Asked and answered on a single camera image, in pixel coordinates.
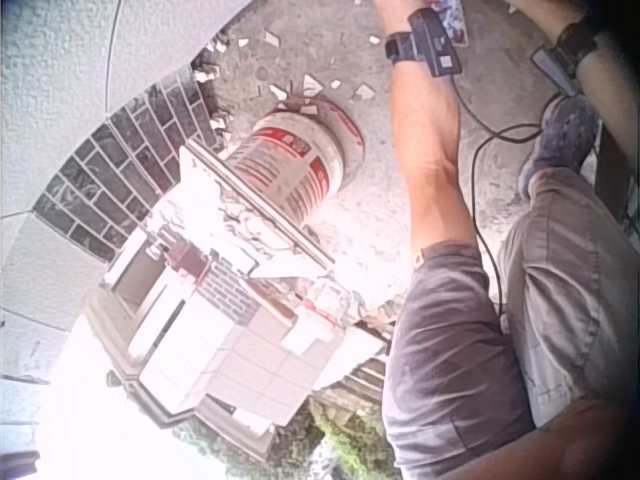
gray sneaker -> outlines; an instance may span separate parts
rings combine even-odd
[[[560,97],[546,108],[536,139],[518,177],[520,196],[529,200],[529,182],[545,168],[580,173],[598,134],[598,116],[583,95]]]

concrete ground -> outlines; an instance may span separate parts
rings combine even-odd
[[[542,34],[520,13],[509,15],[500,0],[463,1],[470,46],[459,49],[464,73],[462,95],[495,129],[537,122],[554,88],[530,64]],[[279,48],[264,41],[278,35]],[[231,45],[216,53],[222,77],[214,88],[221,108],[231,111],[232,143],[246,137],[253,124],[277,104],[269,84],[302,90],[305,73],[325,85],[323,92],[358,124],[366,142],[366,159],[356,179],[328,199],[309,225],[335,257],[340,281],[374,307],[406,291],[410,280],[409,209],[397,171],[389,113],[390,65],[384,44],[370,35],[384,34],[371,0],[257,0],[227,28]],[[240,48],[239,38],[248,38]],[[332,90],[329,83],[342,85]],[[351,101],[367,83],[376,96]],[[471,157],[487,134],[463,116],[460,182],[470,200]],[[492,143],[477,165],[478,224],[497,253],[509,227],[526,210],[515,191],[516,178],[530,146]],[[486,263],[491,273],[490,264]]]

white bucket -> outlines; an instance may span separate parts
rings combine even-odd
[[[344,159],[334,137],[310,118],[272,113],[226,163],[297,225],[342,184]]]

